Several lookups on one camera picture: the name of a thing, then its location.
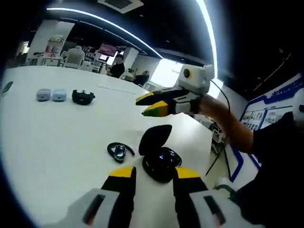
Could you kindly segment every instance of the ceiling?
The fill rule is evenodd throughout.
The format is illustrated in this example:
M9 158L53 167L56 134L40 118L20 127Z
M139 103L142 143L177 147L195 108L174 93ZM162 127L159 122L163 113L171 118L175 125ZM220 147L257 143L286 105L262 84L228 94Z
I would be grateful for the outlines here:
M125 14L97 3L97 0L65 0L60 7L103 17L153 48L178 51L213 63L208 30L196 0L141 1L143 6ZM218 76L228 87L246 99L252 99L301 70L303 37L300 6L282 0L205 0L205 3L217 44ZM63 11L48 12L46 17L84 21L120 36L77 23L70 36L81 38L87 45L98 46L102 40L117 46L130 46L125 42L127 40L147 55L158 57L138 40L92 17ZM284 59L283 66L269 77Z

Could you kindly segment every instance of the person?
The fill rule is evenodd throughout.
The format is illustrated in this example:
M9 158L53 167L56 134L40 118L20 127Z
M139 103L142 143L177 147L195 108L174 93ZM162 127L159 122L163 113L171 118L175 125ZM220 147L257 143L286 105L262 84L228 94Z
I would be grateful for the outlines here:
M230 198L240 207L242 216L266 227L300 219L295 215L298 196L295 184L300 179L294 176L302 172L295 155L303 151L304 135L296 127L293 112L285 113L268 127L252 131L230 114L223 103L209 95L204 95L199 105L199 112L215 120L234 147L254 154L262 163L254 180Z
M107 68L107 75L119 78L124 73L124 57L123 55L117 55L115 58L115 65L111 68Z
M136 85L143 86L149 80L149 71L145 70L141 75L137 75L133 81Z

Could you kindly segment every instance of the led light strip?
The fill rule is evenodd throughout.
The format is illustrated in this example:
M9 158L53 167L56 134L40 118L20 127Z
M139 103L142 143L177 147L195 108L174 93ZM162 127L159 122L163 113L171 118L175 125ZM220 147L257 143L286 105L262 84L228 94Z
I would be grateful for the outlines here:
M155 54L157 54L160 58L163 58L157 51L155 51L152 47L150 47L148 44L146 44L145 42L143 42L141 39L139 39L138 37L136 37L135 35L133 35L131 32L125 30L124 28L114 24L113 22L110 22L104 18L101 18L99 16L96 16L92 13L87 13L87 12L84 12L84 11L81 11L81 10L77 10L77 9L69 9L69 8L47 8L47 10L62 10L62 11L70 11L70 12L75 12L75 13L81 13L81 14L84 14L84 15L88 15L90 17L93 17L93 18L96 18L96 19L99 19L101 21L104 21L110 25L113 25L114 27L120 29L121 31L125 32L126 34L130 35L131 37L135 38L136 40L138 40L139 42L141 42L142 44L144 44L147 48L149 48L151 51L153 51Z
M196 0L196 2L198 3L200 11L203 14L204 20L206 22L206 26L207 26L207 30L208 30L209 38L210 38L210 42L211 42L211 48L212 48L212 52L213 52L214 77L218 78L217 46L215 44L215 38L214 38L213 28L212 28L212 24L211 24L211 19L208 14L208 10L207 10L204 0Z

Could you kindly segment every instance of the air vent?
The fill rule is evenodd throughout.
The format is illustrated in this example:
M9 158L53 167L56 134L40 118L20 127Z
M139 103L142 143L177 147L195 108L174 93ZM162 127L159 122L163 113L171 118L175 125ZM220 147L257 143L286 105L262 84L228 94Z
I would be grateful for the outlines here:
M120 13L126 13L143 5L139 0L98 0L98 3L108 6Z

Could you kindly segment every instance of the floor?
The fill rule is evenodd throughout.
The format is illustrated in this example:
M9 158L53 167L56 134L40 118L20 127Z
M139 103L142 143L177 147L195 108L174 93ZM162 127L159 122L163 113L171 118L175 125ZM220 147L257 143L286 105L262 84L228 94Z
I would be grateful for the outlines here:
M211 150L210 153L210 161L209 161L209 167L212 165L214 160L216 159L217 155ZM222 152L215 164L213 165L212 169L208 173L207 176L203 177L203 180L205 184L207 185L208 189L213 189L214 184L216 180L220 177L226 177L229 178L228 174L228 167L226 165L226 160L225 160L225 153ZM219 193L223 195L224 197L229 197L229 194L226 190L219 190Z

